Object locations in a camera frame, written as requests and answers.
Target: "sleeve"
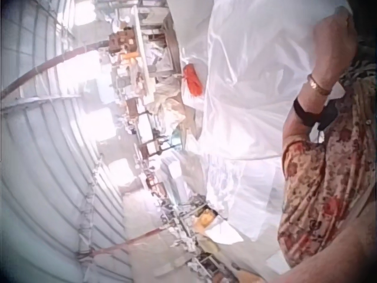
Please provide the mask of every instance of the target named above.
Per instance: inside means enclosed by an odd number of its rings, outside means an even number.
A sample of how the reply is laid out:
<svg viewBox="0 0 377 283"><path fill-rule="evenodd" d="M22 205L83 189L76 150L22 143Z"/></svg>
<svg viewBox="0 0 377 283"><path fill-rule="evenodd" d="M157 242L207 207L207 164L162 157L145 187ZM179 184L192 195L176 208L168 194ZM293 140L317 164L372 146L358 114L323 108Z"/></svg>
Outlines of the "sleeve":
<svg viewBox="0 0 377 283"><path fill-rule="evenodd" d="M282 160L285 199L277 240L288 264L294 267L312 252L307 232L311 219L316 219L312 197L325 174L325 146L300 137L286 144Z"/></svg>
<svg viewBox="0 0 377 283"><path fill-rule="evenodd" d="M286 180L284 214L298 209L304 198L320 186L325 175L325 145L296 137L286 143L283 152Z"/></svg>

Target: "white fabric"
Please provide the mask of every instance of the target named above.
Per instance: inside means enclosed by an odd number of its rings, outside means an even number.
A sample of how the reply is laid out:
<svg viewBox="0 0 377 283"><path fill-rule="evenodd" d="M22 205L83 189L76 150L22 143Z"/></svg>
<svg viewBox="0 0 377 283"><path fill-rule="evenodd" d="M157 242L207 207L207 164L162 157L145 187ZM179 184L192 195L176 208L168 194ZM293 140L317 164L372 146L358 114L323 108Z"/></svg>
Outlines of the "white fabric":
<svg viewBox="0 0 377 283"><path fill-rule="evenodd" d="M216 0L203 147L229 159L282 153L282 127L314 62L313 26L345 0Z"/></svg>
<svg viewBox="0 0 377 283"><path fill-rule="evenodd" d="M207 35L213 0L168 0L174 29L180 48L181 66L193 64L205 88L208 75ZM204 97L193 97L185 81L182 83L182 100L187 106L203 111Z"/></svg>

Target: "orange bag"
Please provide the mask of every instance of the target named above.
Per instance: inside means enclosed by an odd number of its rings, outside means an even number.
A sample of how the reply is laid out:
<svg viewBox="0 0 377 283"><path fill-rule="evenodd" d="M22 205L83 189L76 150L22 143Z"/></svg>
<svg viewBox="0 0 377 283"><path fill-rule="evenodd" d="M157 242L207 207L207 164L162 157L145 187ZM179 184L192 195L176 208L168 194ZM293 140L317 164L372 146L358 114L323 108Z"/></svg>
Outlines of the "orange bag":
<svg viewBox="0 0 377 283"><path fill-rule="evenodd" d="M198 97L203 93L203 86L196 75L194 65L189 64L183 68L183 76L187 81L188 89L190 90L192 96Z"/></svg>

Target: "window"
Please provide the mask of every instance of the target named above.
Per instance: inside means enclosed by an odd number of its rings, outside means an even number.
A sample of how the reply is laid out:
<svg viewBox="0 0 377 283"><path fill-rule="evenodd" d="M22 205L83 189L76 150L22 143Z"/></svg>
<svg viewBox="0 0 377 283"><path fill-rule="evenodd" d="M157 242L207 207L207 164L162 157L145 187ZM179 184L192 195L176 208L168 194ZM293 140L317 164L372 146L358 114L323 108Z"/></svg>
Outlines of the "window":
<svg viewBox="0 0 377 283"><path fill-rule="evenodd" d="M135 179L130 165L128 165L128 161L125 158L110 163L108 168L114 183L118 186L126 186Z"/></svg>
<svg viewBox="0 0 377 283"><path fill-rule="evenodd" d="M96 19L95 6L90 0L76 4L75 25L86 25Z"/></svg>
<svg viewBox="0 0 377 283"><path fill-rule="evenodd" d="M90 112L87 115L88 133L98 142L115 137L117 129L113 123L113 116L109 108L102 108L97 111Z"/></svg>

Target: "woman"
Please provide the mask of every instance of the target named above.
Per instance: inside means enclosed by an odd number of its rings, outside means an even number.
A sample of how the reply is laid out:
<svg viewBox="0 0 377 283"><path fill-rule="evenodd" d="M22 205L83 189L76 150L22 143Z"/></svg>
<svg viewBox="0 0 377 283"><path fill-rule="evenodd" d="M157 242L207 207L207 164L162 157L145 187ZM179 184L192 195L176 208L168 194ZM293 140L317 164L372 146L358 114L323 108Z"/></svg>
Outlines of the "woman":
<svg viewBox="0 0 377 283"><path fill-rule="evenodd" d="M278 241L291 267L330 245L374 201L376 183L374 58L368 62L357 48L352 16L343 7L320 21L314 36L313 73L283 128L286 187ZM324 107L338 81L346 94ZM312 143L309 133L318 121L324 142Z"/></svg>

